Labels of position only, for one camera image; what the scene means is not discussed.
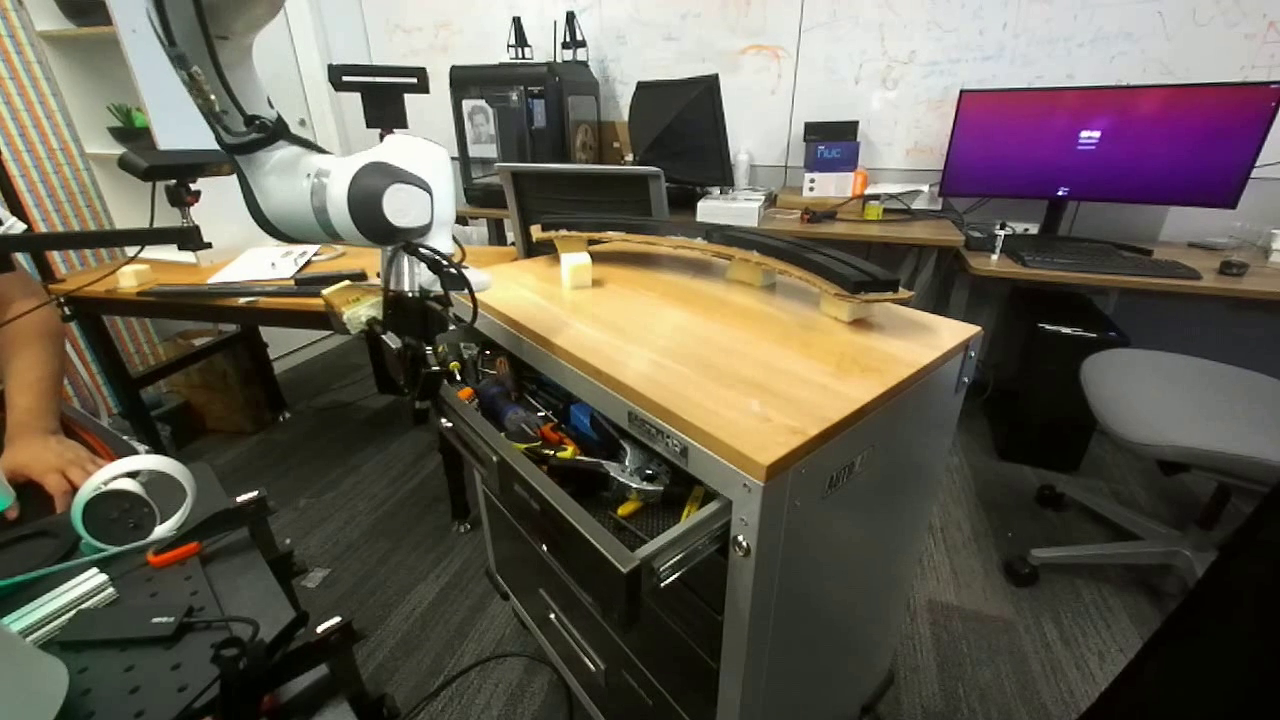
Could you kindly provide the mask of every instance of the gray chair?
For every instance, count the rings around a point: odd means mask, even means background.
[[[1218,480],[1192,528],[1167,528],[1112,496],[1042,483],[1038,503],[1081,503],[1132,539],[1028,549],[1006,559],[1013,583],[1038,583],[1049,565],[1172,565],[1198,578],[1213,554],[1213,522],[1237,491],[1262,496],[1280,480],[1280,378],[1201,356],[1109,346],[1081,364],[1086,399],[1112,440],[1172,471]]]

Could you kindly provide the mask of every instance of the paper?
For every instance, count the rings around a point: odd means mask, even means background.
[[[321,243],[264,243],[264,246],[248,246],[248,250],[239,250],[230,269],[211,270],[210,284],[287,281],[287,274],[298,274],[305,264],[313,264],[315,250],[321,250]]]

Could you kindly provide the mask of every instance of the purple desktop wallpaper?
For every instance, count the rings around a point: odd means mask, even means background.
[[[1237,208],[1276,82],[965,89],[944,195]]]

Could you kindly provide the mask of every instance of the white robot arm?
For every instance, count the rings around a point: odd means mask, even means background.
[[[282,238],[453,250],[455,179],[439,143],[394,131],[367,153],[328,155],[274,108],[253,44],[282,6],[283,0],[151,0],[156,37],[234,155],[253,218]]]

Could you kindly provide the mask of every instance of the person's arm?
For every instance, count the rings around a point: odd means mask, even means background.
[[[63,513],[103,465],[62,426],[63,320],[26,270],[0,270],[6,477],[41,483]]]

